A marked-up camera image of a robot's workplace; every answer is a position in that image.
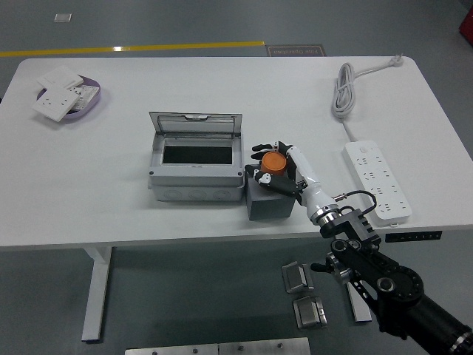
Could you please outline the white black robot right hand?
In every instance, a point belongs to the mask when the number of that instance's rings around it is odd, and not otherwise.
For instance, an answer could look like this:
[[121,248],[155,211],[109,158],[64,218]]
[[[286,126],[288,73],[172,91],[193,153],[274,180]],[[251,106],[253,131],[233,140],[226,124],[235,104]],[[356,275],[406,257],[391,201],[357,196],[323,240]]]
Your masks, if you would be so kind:
[[315,225],[323,226],[341,215],[337,202],[322,190],[319,178],[299,148],[277,141],[273,144],[258,144],[252,147],[252,151],[251,157],[260,162],[268,153],[278,152],[283,155],[289,168],[286,176],[279,176],[264,172],[262,167],[245,166],[245,171],[260,186],[296,198],[306,208],[307,217]]

